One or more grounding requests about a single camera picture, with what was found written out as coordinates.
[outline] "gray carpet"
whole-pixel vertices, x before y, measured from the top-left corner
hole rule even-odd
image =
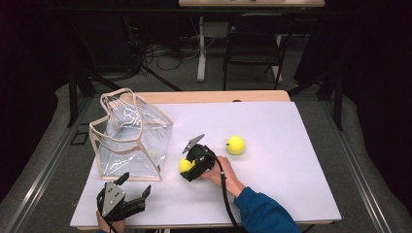
[[[292,41],[285,62],[284,81],[280,84],[280,89],[289,90],[295,87],[295,81],[292,77],[304,45],[305,39]],[[170,56],[161,57],[157,62],[161,68],[173,67],[178,64],[178,60]],[[196,57],[182,59],[180,66],[175,70],[160,69],[156,65],[156,58],[150,67],[183,90],[221,90],[223,87],[222,64],[223,48],[215,42],[208,48],[206,81],[204,83],[199,83],[196,80]],[[243,79],[245,75],[246,77],[254,75],[262,80],[270,80],[271,74],[264,74],[263,71],[264,69],[259,68],[229,68],[229,77],[236,80]],[[170,87],[145,72],[141,72],[131,79],[119,81],[117,84],[129,87],[134,91],[172,91]],[[84,145],[70,146],[70,143],[74,133],[88,132],[87,125],[82,125],[82,123],[88,124],[91,120],[98,119],[103,115],[98,103],[99,94],[111,91],[100,83],[94,85],[98,94],[90,100],[90,104],[83,105],[84,114],[69,131],[66,128],[69,117],[67,86],[63,86],[56,93],[59,97],[59,105],[51,125],[15,186],[0,205],[0,227],[2,230],[5,231],[7,227],[12,225],[13,227],[9,228],[12,229],[12,232],[15,229],[21,232],[78,231],[70,227],[69,223],[76,208],[76,200],[80,197],[85,185],[94,152],[88,139]],[[228,84],[228,89],[271,89],[271,87],[272,85],[268,83]],[[317,86],[310,87],[294,96],[292,101],[296,103],[301,113],[332,194],[340,211],[344,214],[344,219],[334,224],[316,225],[309,232],[412,232],[410,215],[388,191],[382,177],[367,156],[357,119],[356,106],[349,99],[344,98],[344,132],[338,132],[330,121],[329,103],[319,102],[314,95],[317,89]],[[79,97],[81,100],[85,100],[81,94]],[[79,143],[82,137],[81,134],[73,142]],[[342,144],[342,138],[347,140],[347,144],[350,146],[349,152],[356,157],[361,167],[360,173],[367,180],[367,185],[382,211],[381,216],[384,217],[391,230],[380,231],[379,226],[377,226],[379,222],[376,222],[375,217],[371,217],[371,211],[365,205],[367,198],[360,192],[361,187],[356,183],[359,171],[354,173],[350,169],[351,166],[347,159],[348,149]],[[21,208],[25,196],[31,194],[30,187],[37,182],[36,179],[44,171],[42,169],[55,154],[60,155],[60,158],[53,161],[52,167],[54,169],[50,171],[51,178],[44,183],[46,189],[39,193],[38,198],[33,201],[32,209],[23,209],[27,213],[19,215],[21,209],[18,208]]]

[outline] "desk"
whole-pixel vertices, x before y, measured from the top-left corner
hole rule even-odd
[[[324,0],[179,0],[181,7],[244,7],[244,8],[308,8],[323,7]],[[197,68],[197,80],[205,81],[206,50],[204,45],[204,19],[199,21],[199,65]],[[272,67],[273,74],[277,74],[278,67]]]
[[[126,182],[121,186],[127,193],[127,201],[139,197],[144,188],[152,185],[146,211],[129,217],[126,220],[128,227],[231,225],[221,189],[209,181],[189,183],[178,172],[183,148],[189,139],[201,133],[205,133],[200,141],[202,145],[207,145],[216,154],[228,156],[245,185],[276,199],[296,222],[319,224],[341,219],[303,122],[287,92],[200,91],[139,95],[157,104],[174,121],[174,128],[163,181]],[[233,100],[244,102],[230,103]],[[234,120],[227,120],[233,116],[236,116]],[[244,136],[247,143],[245,152],[239,156],[228,155],[224,149],[226,137],[233,134]],[[270,159],[262,159],[265,156],[270,156]],[[71,226],[82,230],[97,227],[95,198],[103,185],[104,181],[99,179],[97,166],[93,163]],[[240,222],[239,211],[232,204],[232,198],[229,202]]]

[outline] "clear plastic bag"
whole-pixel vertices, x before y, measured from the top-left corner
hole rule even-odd
[[[128,88],[103,94],[107,115],[92,122],[89,137],[102,180],[128,172],[130,181],[161,181],[173,122]]]

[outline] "hand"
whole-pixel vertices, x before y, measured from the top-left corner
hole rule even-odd
[[[226,189],[227,191],[234,197],[238,197],[239,194],[243,191],[245,186],[237,180],[236,174],[233,171],[233,168],[230,164],[230,161],[223,156],[218,156],[218,160],[222,164],[222,168],[224,171],[224,176],[226,177]],[[200,175],[201,179],[210,180],[215,183],[217,186],[222,186],[222,179],[221,179],[221,169],[219,167],[218,162],[215,163],[213,168]]]
[[[99,224],[99,229],[103,230],[105,232],[111,232],[110,226],[106,223],[106,221],[103,219],[103,216],[100,215],[99,211],[96,211],[96,216],[97,216],[97,222]],[[124,232],[124,228],[126,226],[126,219],[120,220],[120,221],[114,221],[112,223],[113,227],[116,228],[116,230],[119,233]]]

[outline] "white table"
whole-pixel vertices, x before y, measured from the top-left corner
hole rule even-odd
[[[323,7],[325,5],[324,0],[179,0],[181,7],[247,7],[247,8],[268,8],[268,7],[293,7],[293,8],[310,8],[310,7]],[[197,68],[197,80],[199,82],[205,81],[205,69],[206,69],[206,50],[204,44],[205,37],[205,22],[203,17],[200,17],[199,21],[199,65]],[[273,74],[277,74],[278,67],[272,67]]]
[[[205,137],[200,144],[207,145],[217,155],[228,156],[238,178],[245,185],[277,200],[297,223],[328,223],[341,219],[299,112],[293,102],[284,98],[286,92],[223,92],[199,92],[199,96],[203,96],[198,101],[203,102],[201,104],[157,105],[174,121],[163,181],[125,182],[121,186],[127,193],[128,201],[140,197],[142,191],[152,185],[146,211],[129,217],[126,225],[132,228],[231,225],[222,190],[209,181],[189,183],[178,171],[179,160],[184,156],[183,148],[189,139],[202,133]],[[281,93],[283,102],[267,101],[276,96],[274,93]],[[169,102],[175,96],[182,98],[181,102],[193,102],[185,95],[184,92],[149,93],[145,99],[155,100],[158,96]],[[196,92],[190,92],[188,97],[193,95]],[[224,99],[256,102],[205,103],[207,96],[210,96],[210,102],[222,102]],[[238,156],[225,151],[225,140],[234,134],[243,136],[247,144],[246,150]],[[97,228],[96,195],[103,186],[104,182],[99,179],[97,166],[93,163],[71,226]],[[240,221],[237,208],[233,204],[230,207],[237,221]]]

